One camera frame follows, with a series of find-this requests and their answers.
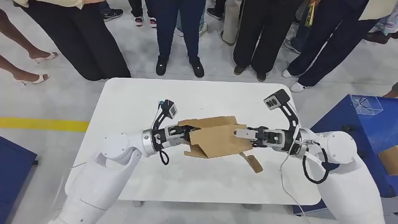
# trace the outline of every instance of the person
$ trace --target person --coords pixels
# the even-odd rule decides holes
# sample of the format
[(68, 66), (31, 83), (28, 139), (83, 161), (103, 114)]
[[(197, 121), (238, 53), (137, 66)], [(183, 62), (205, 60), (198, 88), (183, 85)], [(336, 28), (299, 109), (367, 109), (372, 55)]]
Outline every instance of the person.
[(105, 0), (13, 0), (50, 36), (85, 79), (131, 77), (106, 28), (98, 2)]
[(365, 40), (378, 44), (386, 44), (390, 38), (398, 39), (398, 2), (391, 15), (383, 17), (366, 34)]
[[(58, 53), (56, 52), (48, 53), (38, 49), (29, 42), (12, 24), (7, 14), (2, 9), (0, 9), (0, 32), (24, 48), (29, 54), (30, 59), (35, 60), (36, 62), (39, 62), (39, 60), (52, 60), (58, 56)], [(10, 72), (14, 76), (15, 80), (22, 82), (25, 85), (26, 83), (39, 84), (50, 78), (47, 74), (37, 75), (17, 68), (2, 55), (0, 55), (0, 68)]]
[(290, 90), (298, 93), (315, 86), (353, 51), (379, 18), (392, 12), (396, 2), (322, 0), (301, 55), (282, 72), (284, 78), (299, 77)]
[(104, 22), (109, 22), (123, 16), (122, 9), (112, 9), (106, 1), (99, 2), (98, 5)]
[(157, 43), (159, 45), (156, 74), (162, 76), (166, 73), (177, 15), (180, 11), (189, 62), (196, 77), (201, 78), (205, 75), (203, 65), (198, 57), (199, 23), (205, 4), (206, 0), (154, 0)]
[(398, 82), (394, 86), (392, 86), (391, 91), (383, 97), (398, 98)]
[[(205, 9), (203, 10), (203, 14), (201, 15), (200, 18), (200, 23), (199, 23), (199, 37), (201, 37), (204, 33), (207, 31), (207, 23), (205, 22)], [(181, 24), (181, 14), (180, 11), (178, 11), (177, 15), (177, 23), (175, 25), (175, 33), (179, 37), (184, 37), (184, 31), (182, 30), (182, 24)]]
[(234, 73), (251, 65), (263, 82), (303, 0), (245, 0), (241, 28), (234, 50)]

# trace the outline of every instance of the floor marking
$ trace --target floor marking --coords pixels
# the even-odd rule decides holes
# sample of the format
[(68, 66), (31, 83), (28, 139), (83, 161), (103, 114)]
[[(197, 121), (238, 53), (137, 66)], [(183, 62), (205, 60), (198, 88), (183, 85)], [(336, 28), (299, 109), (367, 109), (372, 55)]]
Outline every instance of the floor marking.
[(0, 118), (0, 128), (86, 132), (89, 121), (61, 119)]

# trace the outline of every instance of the dark jeans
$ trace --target dark jeans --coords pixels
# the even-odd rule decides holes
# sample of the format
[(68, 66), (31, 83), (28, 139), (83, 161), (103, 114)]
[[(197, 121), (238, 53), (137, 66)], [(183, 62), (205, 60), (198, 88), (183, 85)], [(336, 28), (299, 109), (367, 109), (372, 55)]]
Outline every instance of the dark jeans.
[(43, 28), (85, 79), (131, 77), (98, 4), (86, 4), (80, 10), (30, 0), (28, 8), (21, 8)]
[(197, 59), (199, 22), (205, 4), (206, 0), (154, 0), (160, 56), (168, 57), (170, 55), (179, 10), (188, 57)]
[(307, 41), (308, 35), (310, 34), (311, 27), (305, 26), (305, 22), (307, 20), (309, 8), (307, 7), (303, 13), (303, 16), (300, 21), (300, 25), (298, 26), (296, 36), (290, 40), (290, 44), (292, 44), (293, 48), (298, 51), (302, 51)]
[[(241, 27), (234, 50), (236, 65), (242, 68), (251, 65), (257, 73), (271, 71), (295, 12), (302, 2), (303, 0), (244, 0)], [(262, 30), (266, 34), (261, 35), (258, 41)]]
[(320, 2), (303, 51), (288, 67), (291, 75), (301, 75), (298, 80), (301, 85), (316, 85), (353, 51), (378, 22), (377, 19), (358, 20), (367, 3), (359, 9), (353, 9), (343, 0)]

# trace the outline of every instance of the white high heel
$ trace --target white high heel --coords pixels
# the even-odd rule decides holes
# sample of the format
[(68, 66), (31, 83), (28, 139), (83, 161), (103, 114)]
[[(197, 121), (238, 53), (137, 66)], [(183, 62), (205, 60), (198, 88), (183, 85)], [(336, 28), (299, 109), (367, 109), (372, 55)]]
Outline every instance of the white high heel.
[(33, 60), (35, 60), (37, 63), (40, 63), (39, 60), (52, 60), (55, 57), (57, 57), (58, 55), (59, 55), (58, 53), (52, 52), (50, 54), (50, 56), (48, 56), (48, 57), (39, 57), (39, 58), (36, 58), (36, 59), (33, 59)]
[(48, 80), (48, 79), (50, 78), (50, 75), (47, 75), (47, 74), (44, 74), (44, 75), (39, 75), (39, 79), (37, 79), (37, 80), (34, 81), (34, 82), (29, 82), (29, 81), (27, 81), (27, 80), (16, 80), (16, 81), (17, 81), (17, 82), (21, 82), (21, 83), (24, 84), (25, 86), (26, 86), (27, 83), (36, 85), (36, 84), (40, 84), (40, 83), (42, 83), (42, 82), (45, 82), (46, 80)]

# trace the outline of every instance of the cardboard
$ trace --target cardboard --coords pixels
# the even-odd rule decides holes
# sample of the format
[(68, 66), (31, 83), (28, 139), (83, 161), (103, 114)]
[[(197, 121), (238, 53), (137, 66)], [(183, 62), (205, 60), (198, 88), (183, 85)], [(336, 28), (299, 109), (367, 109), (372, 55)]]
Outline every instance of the cardboard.
[(389, 175), (398, 175), (398, 146), (380, 152), (379, 157)]
[(251, 150), (253, 147), (249, 140), (235, 137), (234, 131), (246, 129), (246, 125), (237, 124), (234, 116), (188, 119), (178, 122), (178, 125), (200, 128), (190, 133), (191, 151), (185, 151), (186, 156), (210, 159), (240, 154), (255, 173), (262, 171), (260, 163), (254, 156), (244, 155), (244, 151)]

